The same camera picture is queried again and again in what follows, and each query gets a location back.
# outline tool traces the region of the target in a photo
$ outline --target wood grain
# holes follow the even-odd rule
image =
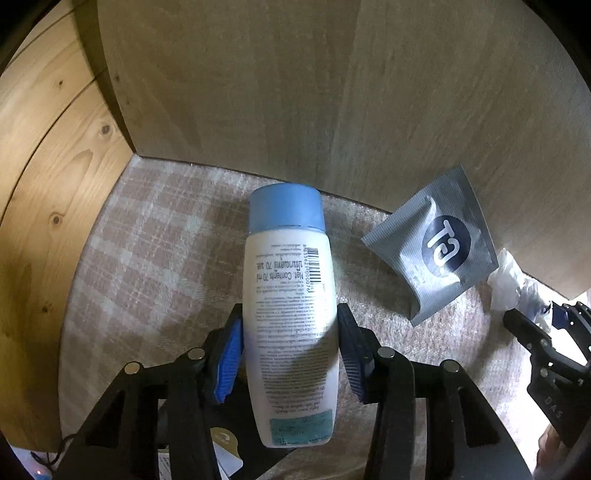
[[[10,59],[9,65],[19,56],[19,54],[27,48],[34,40],[36,40],[45,30],[51,28],[55,23],[60,21],[68,13],[74,11],[76,7],[89,0],[61,0],[55,7],[53,7],[47,15],[39,20],[26,38],[17,48],[16,52]]]
[[[0,219],[40,141],[101,63],[104,69],[96,3],[86,2],[37,37],[0,76]]]
[[[14,446],[55,451],[59,340],[76,266],[131,158],[93,82],[43,139],[0,226],[0,426]]]
[[[99,0],[99,20],[138,153],[389,211],[461,163],[498,249],[591,287],[591,94],[521,0]]]

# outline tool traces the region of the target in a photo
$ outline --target white plastic bottle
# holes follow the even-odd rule
[[[278,183],[249,199],[243,279],[246,373],[268,447],[322,445],[339,386],[335,278],[317,190]]]

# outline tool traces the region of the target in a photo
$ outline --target screw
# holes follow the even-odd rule
[[[394,358],[394,355],[396,355],[396,350],[390,348],[389,346],[381,346],[378,348],[378,355],[382,358]]]
[[[123,370],[128,375],[135,375],[141,368],[142,366],[138,362],[129,362]]]
[[[191,348],[187,352],[187,356],[191,360],[201,360],[205,356],[205,350],[203,348]]]
[[[455,360],[445,360],[443,362],[443,368],[451,374],[457,374],[460,371],[460,364]]]

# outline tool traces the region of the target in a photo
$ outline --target black circle logo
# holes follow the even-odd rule
[[[433,275],[447,277],[468,258],[472,239],[460,219],[450,215],[436,217],[423,236],[423,261]]]

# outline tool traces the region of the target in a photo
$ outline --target teal label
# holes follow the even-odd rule
[[[322,442],[330,438],[332,430],[332,410],[298,419],[271,419],[271,437],[275,445]]]

